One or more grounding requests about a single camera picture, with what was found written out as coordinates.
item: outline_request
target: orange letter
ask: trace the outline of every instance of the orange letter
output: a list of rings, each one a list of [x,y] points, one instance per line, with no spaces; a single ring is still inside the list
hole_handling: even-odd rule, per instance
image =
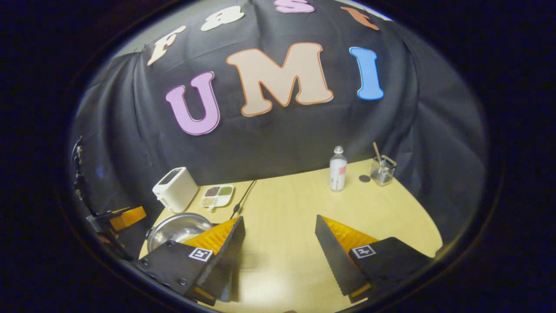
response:
[[[354,8],[346,8],[346,7],[341,7],[341,8],[348,11],[351,14],[351,16],[353,16],[353,18],[359,23],[365,25],[366,27],[372,28],[376,31],[379,30],[377,25],[371,24],[369,23],[369,21],[367,21],[367,19],[369,19],[367,15],[364,15],[363,13],[357,11]]]
[[[259,49],[243,50],[229,56],[226,63],[236,66],[244,90],[245,105],[241,113],[254,116],[272,109],[272,102],[262,97],[261,85],[282,106],[290,103],[296,80],[299,82],[299,93],[295,97],[298,103],[315,104],[332,100],[334,94],[326,87],[320,65],[321,51],[318,43],[295,43],[287,52],[282,67]]]

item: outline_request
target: glass cup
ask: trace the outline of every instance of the glass cup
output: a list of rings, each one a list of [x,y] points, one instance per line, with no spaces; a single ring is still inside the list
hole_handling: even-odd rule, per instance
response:
[[[375,156],[371,166],[371,179],[374,180],[379,186],[388,185],[392,182],[396,165],[396,162],[386,155],[382,155],[380,157],[380,163],[378,158]]]

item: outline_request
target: black cloth backdrop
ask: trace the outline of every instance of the black cloth backdrop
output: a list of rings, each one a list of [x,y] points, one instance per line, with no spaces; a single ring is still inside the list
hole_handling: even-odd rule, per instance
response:
[[[147,218],[120,237],[134,256],[144,231],[163,209],[152,187],[183,166],[198,185],[238,182],[326,168],[336,145],[344,147],[348,162],[368,159],[376,141],[383,154],[398,162],[396,178],[429,212],[444,243],[458,235],[478,208],[488,143],[480,104],[461,77],[424,40],[396,22],[367,14],[380,28],[375,31],[341,9],[348,7],[343,3],[309,3],[315,7],[312,13],[281,13],[271,1],[256,0],[223,3],[203,12],[192,7],[180,25],[160,34],[186,26],[153,65],[147,61],[154,42],[113,58],[92,78],[70,142],[83,136],[83,173],[94,210],[145,208]],[[233,5],[241,6],[245,16],[200,31],[206,17]],[[245,97],[239,73],[226,58],[258,48],[282,65],[298,42],[322,46],[322,69],[334,98],[300,105],[296,83],[289,105],[282,107],[263,89],[272,110],[241,115]],[[381,99],[358,98],[361,78],[350,47],[377,54]],[[206,71],[215,73],[212,88],[220,123],[208,134],[192,136],[180,128],[165,96],[186,86],[191,115],[202,118],[201,99],[190,81]]]

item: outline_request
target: wooden stick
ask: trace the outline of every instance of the wooden stick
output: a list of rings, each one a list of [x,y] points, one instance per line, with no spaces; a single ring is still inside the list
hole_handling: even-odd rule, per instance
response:
[[[381,160],[380,160],[380,153],[379,153],[379,147],[376,146],[376,142],[373,141],[373,147],[375,147],[375,153],[376,153],[376,157],[379,160],[379,164],[381,164]]]

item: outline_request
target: stainless steel pot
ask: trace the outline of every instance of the stainless steel pot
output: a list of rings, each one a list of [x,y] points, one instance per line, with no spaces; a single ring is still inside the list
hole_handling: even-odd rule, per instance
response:
[[[147,231],[147,250],[151,252],[168,240],[187,241],[210,228],[212,224],[209,220],[199,214],[180,213],[170,216]]]

